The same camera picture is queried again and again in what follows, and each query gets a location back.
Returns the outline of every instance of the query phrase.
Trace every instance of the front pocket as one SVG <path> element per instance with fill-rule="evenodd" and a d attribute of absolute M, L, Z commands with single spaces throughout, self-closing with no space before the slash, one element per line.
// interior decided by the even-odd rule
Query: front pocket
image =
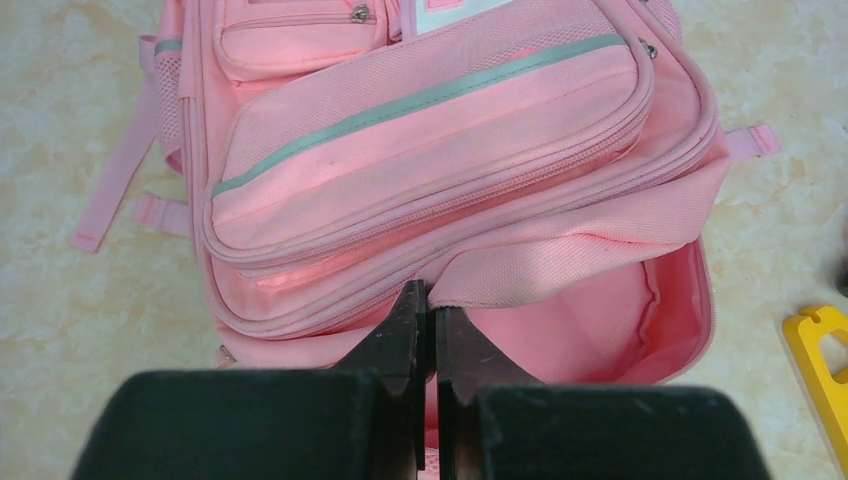
<path fill-rule="evenodd" d="M 235 82 L 314 72 L 385 46 L 384 0 L 218 0 L 214 46 Z"/>
<path fill-rule="evenodd" d="M 652 93 L 642 43 L 593 1 L 491 10 L 246 106 L 208 192 L 210 250 L 269 288 L 320 278 L 615 161 Z M 304 98 L 321 99 L 308 117 Z"/>

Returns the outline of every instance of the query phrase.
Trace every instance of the side mesh pocket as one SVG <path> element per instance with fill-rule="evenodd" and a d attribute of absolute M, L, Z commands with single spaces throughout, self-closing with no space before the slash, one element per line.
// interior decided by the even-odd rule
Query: side mesh pocket
<path fill-rule="evenodd" d="M 177 87 L 180 78 L 182 55 L 178 51 L 160 49 L 155 58 L 156 90 L 159 100 L 159 145 L 165 153 L 165 161 L 175 171 L 182 173 L 180 155 L 180 112 Z"/>

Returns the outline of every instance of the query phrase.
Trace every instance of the pink fabric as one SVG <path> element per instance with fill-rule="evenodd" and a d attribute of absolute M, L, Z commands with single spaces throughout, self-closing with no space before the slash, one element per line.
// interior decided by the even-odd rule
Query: pink fabric
<path fill-rule="evenodd" d="M 155 37 L 139 39 L 139 63 L 144 71 L 144 85 L 136 101 L 135 112 L 123 137 L 106 160 L 70 245 L 87 252 L 97 252 L 121 201 L 129 188 L 153 139 L 156 137 L 157 106 L 153 67 Z"/>
<path fill-rule="evenodd" d="M 757 125 L 728 133 L 727 146 L 734 162 L 780 151 L 777 134 L 768 125 Z"/>
<path fill-rule="evenodd" d="M 135 204 L 132 219 L 152 230 L 188 238 L 191 235 L 190 217 L 188 205 L 145 192 Z"/>

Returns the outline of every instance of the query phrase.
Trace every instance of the zipper pull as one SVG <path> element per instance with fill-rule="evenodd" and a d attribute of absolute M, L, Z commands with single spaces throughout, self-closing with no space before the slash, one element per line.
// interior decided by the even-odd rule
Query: zipper pull
<path fill-rule="evenodd" d="M 350 21 L 353 23 L 365 23 L 371 18 L 371 9 L 364 3 L 353 7 L 353 13 L 350 14 Z"/>

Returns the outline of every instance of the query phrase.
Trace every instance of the metal zipper pull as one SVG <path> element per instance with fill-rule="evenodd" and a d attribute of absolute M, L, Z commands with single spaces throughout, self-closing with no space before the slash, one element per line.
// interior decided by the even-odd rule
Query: metal zipper pull
<path fill-rule="evenodd" d="M 362 4 L 353 7 L 353 13 L 350 14 L 350 21 L 353 23 L 365 23 L 371 20 L 371 9 L 368 5 Z"/>
<path fill-rule="evenodd" d="M 647 41 L 645 41 L 644 38 L 640 38 L 639 42 L 642 44 L 642 47 L 645 49 L 645 51 L 648 52 L 648 57 L 651 60 L 657 58 L 657 55 L 660 54 L 660 51 L 657 50 L 657 47 L 649 44 Z"/>

